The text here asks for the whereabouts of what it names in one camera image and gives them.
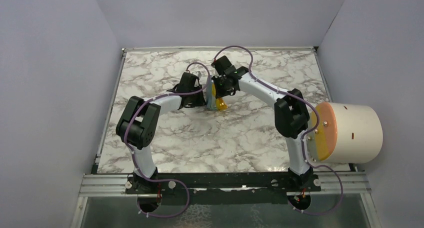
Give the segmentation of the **grey green glasses case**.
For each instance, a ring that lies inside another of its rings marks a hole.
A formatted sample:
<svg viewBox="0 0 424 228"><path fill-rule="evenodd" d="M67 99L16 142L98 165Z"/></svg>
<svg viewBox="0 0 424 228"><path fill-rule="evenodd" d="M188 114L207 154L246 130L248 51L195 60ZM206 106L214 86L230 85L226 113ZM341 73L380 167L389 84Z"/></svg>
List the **grey green glasses case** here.
<svg viewBox="0 0 424 228"><path fill-rule="evenodd" d="M212 78L210 79L210 83L207 85L205 95L206 108L211 111L217 111L216 89Z"/></svg>

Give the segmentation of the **orange sunglasses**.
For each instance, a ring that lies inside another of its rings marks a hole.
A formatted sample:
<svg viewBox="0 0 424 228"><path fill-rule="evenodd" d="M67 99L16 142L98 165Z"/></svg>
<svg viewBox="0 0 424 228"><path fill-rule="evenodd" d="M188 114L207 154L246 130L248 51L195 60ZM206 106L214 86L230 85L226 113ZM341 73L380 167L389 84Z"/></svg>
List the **orange sunglasses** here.
<svg viewBox="0 0 424 228"><path fill-rule="evenodd" d="M213 97L214 97L214 103L215 103L215 108L217 111L225 111L228 106L225 103L225 101L223 100L222 97L217 97L217 91L215 88L215 85L212 86L212 91L211 91Z"/></svg>

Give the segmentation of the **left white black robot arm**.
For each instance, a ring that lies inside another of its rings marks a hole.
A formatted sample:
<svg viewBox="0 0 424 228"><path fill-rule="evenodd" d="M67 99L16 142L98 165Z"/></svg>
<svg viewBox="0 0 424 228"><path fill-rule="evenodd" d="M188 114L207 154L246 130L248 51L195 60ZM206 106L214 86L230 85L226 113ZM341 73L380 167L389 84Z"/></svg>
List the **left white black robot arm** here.
<svg viewBox="0 0 424 228"><path fill-rule="evenodd" d="M134 173L139 176L138 187L144 193L157 188L157 167L150 144L156 133L161 115L182 108L201 107L206 104L200 73L184 72L167 93L144 100L131 96L116 125L116 134L128 145L134 162Z"/></svg>

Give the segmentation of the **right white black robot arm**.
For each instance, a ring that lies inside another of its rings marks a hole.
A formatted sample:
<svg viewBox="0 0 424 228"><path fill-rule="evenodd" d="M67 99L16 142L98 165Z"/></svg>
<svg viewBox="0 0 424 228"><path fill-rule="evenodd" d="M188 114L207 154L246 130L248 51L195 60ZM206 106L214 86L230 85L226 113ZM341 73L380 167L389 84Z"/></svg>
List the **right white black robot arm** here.
<svg viewBox="0 0 424 228"><path fill-rule="evenodd" d="M233 96L237 91L252 95L273 109L276 130L285 138L289 155L289 187L300 192L313 176L306 158L303 135L308 129L310 114L302 93L287 90L258 79L244 66L235 66L224 55L211 64L217 75L212 77L216 98Z"/></svg>

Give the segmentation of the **white cylindrical drum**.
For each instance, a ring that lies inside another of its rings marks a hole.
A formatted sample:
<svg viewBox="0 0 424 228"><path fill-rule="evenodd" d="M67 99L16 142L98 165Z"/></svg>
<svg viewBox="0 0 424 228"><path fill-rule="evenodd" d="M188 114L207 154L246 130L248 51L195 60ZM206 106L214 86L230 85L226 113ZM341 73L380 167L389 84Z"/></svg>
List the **white cylindrical drum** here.
<svg viewBox="0 0 424 228"><path fill-rule="evenodd" d="M318 162L364 164L378 156L383 129L369 106L322 102L310 113L309 155Z"/></svg>

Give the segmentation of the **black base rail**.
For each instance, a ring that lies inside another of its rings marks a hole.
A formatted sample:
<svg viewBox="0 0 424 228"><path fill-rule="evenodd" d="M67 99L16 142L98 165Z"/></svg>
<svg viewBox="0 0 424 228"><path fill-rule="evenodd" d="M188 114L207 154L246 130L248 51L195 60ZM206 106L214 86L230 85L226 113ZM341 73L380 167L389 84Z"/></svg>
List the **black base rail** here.
<svg viewBox="0 0 424 228"><path fill-rule="evenodd" d="M125 193L143 204L165 206L287 204L290 196L321 191L318 176L294 186L288 171L157 173L152 181L131 173Z"/></svg>

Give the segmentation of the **aluminium frame rail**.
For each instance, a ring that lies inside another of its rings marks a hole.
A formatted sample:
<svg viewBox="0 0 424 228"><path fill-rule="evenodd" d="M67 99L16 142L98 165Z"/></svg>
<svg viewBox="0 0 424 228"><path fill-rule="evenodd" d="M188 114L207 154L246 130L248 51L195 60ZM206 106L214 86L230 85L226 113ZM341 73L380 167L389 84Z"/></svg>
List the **aluminium frame rail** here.
<svg viewBox="0 0 424 228"><path fill-rule="evenodd" d="M318 171L311 180L296 185L287 172L233 172L233 173L160 173L161 182L136 180L131 173L88 174L83 177L79 197L155 197L184 192L184 183L190 194L198 192L232 192L266 190L296 195L362 194L372 191L364 172Z"/></svg>

